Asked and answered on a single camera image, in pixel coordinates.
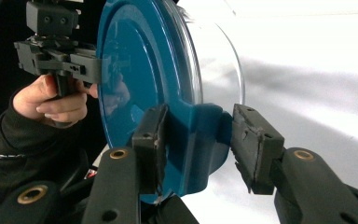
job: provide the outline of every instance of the blue plastic disc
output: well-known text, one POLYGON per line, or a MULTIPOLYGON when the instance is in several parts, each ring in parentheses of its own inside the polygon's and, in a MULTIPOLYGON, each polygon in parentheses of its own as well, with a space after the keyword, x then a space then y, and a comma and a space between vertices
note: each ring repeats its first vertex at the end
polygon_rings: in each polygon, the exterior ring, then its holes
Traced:
POLYGON ((220 106, 199 104, 195 51, 178 15, 171 0, 108 0, 97 56, 103 60, 99 95, 108 145, 126 146, 144 111, 167 104, 163 190, 183 196, 205 189, 209 174, 226 160, 231 121, 220 106))

